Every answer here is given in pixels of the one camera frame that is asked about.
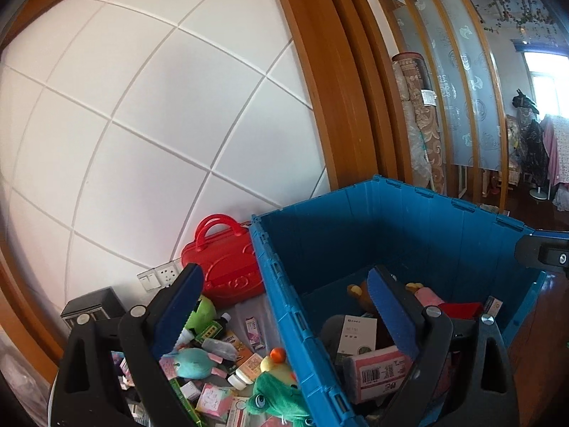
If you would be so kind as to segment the black gift box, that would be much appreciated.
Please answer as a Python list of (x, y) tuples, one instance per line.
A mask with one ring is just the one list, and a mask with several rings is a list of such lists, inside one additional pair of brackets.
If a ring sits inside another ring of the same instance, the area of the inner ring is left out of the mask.
[(125, 313), (126, 309), (115, 291), (111, 287), (105, 287), (72, 299), (65, 305), (60, 316), (72, 329), (82, 314), (98, 321), (122, 317)]

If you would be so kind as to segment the teal plush toy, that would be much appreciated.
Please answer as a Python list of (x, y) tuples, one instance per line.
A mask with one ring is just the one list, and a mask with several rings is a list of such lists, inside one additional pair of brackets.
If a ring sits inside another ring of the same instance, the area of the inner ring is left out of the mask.
[(163, 356), (159, 363), (168, 379), (204, 380), (210, 376), (225, 379), (228, 373), (220, 367), (222, 362), (221, 357), (201, 348), (182, 348)]

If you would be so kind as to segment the pink patterned tissue pack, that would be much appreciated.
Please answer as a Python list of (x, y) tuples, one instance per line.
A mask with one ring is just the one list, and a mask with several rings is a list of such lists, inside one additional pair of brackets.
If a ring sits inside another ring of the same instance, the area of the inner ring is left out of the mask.
[(196, 411), (211, 419), (226, 422), (233, 402), (233, 390), (226, 386), (205, 383), (196, 405)]

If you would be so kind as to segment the green frog plush toy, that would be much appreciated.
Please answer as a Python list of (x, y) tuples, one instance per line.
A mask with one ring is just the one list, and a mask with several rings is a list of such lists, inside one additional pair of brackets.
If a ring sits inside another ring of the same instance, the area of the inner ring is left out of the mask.
[(184, 328), (193, 334), (201, 333), (217, 316), (217, 310), (206, 296), (199, 296)]

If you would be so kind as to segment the white pill bottle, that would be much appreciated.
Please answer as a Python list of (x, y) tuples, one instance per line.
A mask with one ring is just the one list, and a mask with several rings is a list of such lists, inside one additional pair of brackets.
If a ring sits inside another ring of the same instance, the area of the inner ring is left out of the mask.
[(228, 382), (238, 391), (252, 386), (261, 374), (261, 363), (263, 357), (253, 354), (238, 366), (232, 375), (229, 375)]

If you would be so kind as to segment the white green medicine box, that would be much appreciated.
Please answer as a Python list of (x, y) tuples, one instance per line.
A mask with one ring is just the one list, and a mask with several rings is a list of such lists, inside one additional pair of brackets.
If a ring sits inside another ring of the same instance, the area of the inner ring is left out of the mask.
[(375, 350), (377, 319), (365, 316), (345, 315), (336, 350), (336, 363), (348, 357), (359, 356)]

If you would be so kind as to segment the duck plush in frog suit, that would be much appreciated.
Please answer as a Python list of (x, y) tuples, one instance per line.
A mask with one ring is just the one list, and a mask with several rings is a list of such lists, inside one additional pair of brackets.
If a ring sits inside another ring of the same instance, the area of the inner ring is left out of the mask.
[(273, 348), (260, 363), (260, 375), (246, 403), (250, 415), (273, 416), (283, 425), (315, 426), (286, 350)]

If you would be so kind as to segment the red plastic toy suitcase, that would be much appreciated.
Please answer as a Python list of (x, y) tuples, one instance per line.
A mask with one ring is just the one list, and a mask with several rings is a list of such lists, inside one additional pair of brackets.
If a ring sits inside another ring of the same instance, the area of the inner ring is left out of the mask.
[(203, 295), (217, 310), (260, 296), (265, 292), (256, 262), (249, 226), (225, 214), (205, 217), (194, 240), (181, 251), (181, 264), (198, 264), (203, 270)]

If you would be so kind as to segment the brown bear plush toy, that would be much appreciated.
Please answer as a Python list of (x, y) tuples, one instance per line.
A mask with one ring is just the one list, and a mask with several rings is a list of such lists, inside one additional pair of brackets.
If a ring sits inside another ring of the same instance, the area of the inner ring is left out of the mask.
[(348, 295), (355, 299), (361, 309), (367, 313), (377, 313), (377, 309), (374, 306), (370, 294), (367, 290), (367, 282), (364, 280), (360, 284), (349, 284), (347, 286)]

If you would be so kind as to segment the rolled patterned carpet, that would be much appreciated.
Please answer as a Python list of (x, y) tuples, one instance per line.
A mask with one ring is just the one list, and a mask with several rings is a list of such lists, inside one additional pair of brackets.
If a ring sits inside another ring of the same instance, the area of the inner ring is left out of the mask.
[(424, 57), (413, 51), (398, 53), (393, 56), (393, 73), (406, 123), (413, 184), (444, 194), (447, 184), (437, 95)]

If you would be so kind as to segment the blue plastic storage crate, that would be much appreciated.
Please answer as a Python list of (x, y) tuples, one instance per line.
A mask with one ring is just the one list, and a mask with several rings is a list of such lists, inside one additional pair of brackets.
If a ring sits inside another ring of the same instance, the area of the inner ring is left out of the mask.
[[(533, 228), (466, 201), (376, 176), (253, 217), (250, 234), (290, 365), (318, 426), (362, 426), (318, 332), (355, 310), (350, 281), (387, 268), (423, 307), (448, 317), (495, 319), (506, 351), (547, 271), (527, 268), (515, 246)], [(434, 426), (443, 380), (418, 426)]]

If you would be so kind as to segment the white wall socket panel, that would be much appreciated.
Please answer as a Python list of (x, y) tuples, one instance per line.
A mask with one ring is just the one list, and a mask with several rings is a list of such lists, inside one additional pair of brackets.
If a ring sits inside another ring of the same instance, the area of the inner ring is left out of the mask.
[(181, 263), (178, 259), (139, 273), (137, 278), (146, 292), (171, 286), (181, 273)]

